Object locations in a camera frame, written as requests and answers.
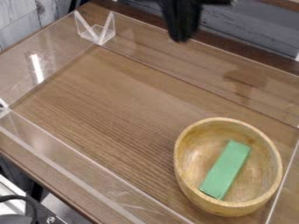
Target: green sponge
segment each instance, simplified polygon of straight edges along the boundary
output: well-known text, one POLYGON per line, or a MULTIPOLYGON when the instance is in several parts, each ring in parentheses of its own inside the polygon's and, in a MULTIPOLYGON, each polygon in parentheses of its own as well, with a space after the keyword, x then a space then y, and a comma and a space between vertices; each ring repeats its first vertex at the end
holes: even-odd
POLYGON ((228 145, 220 153, 217 161, 198 187, 200 191, 212 198, 224 199, 232 182, 238 175, 240 168, 246 161, 248 153, 248 146, 232 140, 228 141, 228 145))

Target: green block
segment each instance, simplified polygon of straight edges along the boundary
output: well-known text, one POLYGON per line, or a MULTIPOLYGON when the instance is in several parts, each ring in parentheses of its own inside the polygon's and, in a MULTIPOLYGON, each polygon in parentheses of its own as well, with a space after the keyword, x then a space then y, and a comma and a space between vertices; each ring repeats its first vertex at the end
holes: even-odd
POLYGON ((224 199, 232 182, 238 175, 240 168, 246 161, 248 153, 248 146, 232 140, 228 141, 226 147, 220 153, 217 161, 198 187, 200 191, 212 198, 224 199))

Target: bowl rim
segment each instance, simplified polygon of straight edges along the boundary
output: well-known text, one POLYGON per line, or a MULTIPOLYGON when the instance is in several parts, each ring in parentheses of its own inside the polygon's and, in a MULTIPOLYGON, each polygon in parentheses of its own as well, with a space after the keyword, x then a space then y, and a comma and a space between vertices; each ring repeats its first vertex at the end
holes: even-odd
POLYGON ((280 185, 281 179, 282 179, 282 161, 280 158, 280 154, 278 151, 276 149, 276 146, 273 144, 273 142, 270 141, 270 139, 266 137, 266 135, 257 129, 254 128, 252 125, 249 125, 245 122, 241 122, 236 119, 232 118, 226 118, 226 117, 210 117, 210 118, 205 118, 197 122, 194 122, 193 124, 190 124, 181 132, 181 134, 178 135, 176 142, 174 142, 174 146, 173 146, 173 169, 174 169, 174 173, 176 175, 180 177, 181 182, 184 183, 184 185, 188 187, 188 189, 192 191, 192 193, 194 193, 200 198, 202 198, 204 200, 206 200, 209 203, 218 205, 218 206, 224 206, 224 207, 252 207, 253 205, 257 205, 262 202, 266 202, 268 199, 270 198, 270 196, 274 194, 276 189, 280 185), (198 125, 204 124, 204 123, 209 123, 209 122, 229 122, 229 123, 237 123, 244 125, 246 128, 252 129, 261 137, 262 139, 266 141, 266 143, 269 144, 270 150, 274 154, 274 161, 276 161, 276 165, 277 165, 277 169, 276 169, 276 176, 274 176, 274 182, 270 185, 270 187, 268 188, 268 190, 254 199, 246 200, 246 201, 240 201, 240 202, 233 202, 233 201, 222 201, 218 199, 213 199, 212 197, 209 197, 206 194, 204 194, 201 191, 193 190, 193 187, 190 187, 188 185, 188 183, 184 181, 184 179, 181 178, 181 172, 180 169, 177 167, 177 163, 178 163, 178 158, 177 158, 177 148, 180 146, 180 142, 182 140, 182 138, 185 137, 185 135, 189 133, 189 131, 198 125))

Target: wooden table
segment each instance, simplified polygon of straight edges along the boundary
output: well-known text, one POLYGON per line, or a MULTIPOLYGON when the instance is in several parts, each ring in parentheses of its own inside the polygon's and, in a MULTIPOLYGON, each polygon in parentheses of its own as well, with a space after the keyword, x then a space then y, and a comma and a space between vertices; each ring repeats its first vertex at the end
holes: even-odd
MULTIPOLYGON (((108 14, 96 3, 80 12, 98 24, 108 14)), ((52 43, 64 58, 84 52, 12 104, 0 122, 1 154, 94 223, 265 223, 273 201, 240 218, 192 205, 173 176, 173 143, 190 123, 230 117, 269 136, 287 170, 299 139, 295 73, 201 42, 176 45, 161 29, 120 15, 102 47, 76 42, 69 49, 72 19, 48 32, 60 34, 52 43)), ((297 220, 299 178, 289 175, 270 223, 297 220)))

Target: wooden bowl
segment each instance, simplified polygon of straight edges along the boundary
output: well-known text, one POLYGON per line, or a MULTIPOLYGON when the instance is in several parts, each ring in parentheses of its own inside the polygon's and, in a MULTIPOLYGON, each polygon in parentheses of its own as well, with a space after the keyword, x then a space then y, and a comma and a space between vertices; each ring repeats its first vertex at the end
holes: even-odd
POLYGON ((282 177, 281 158, 265 134, 244 122, 218 117, 196 122, 180 134, 173 169, 190 202, 228 217, 254 212, 269 200, 282 177), (224 200, 217 200, 198 190, 198 185, 229 139, 249 146, 250 152, 224 200))

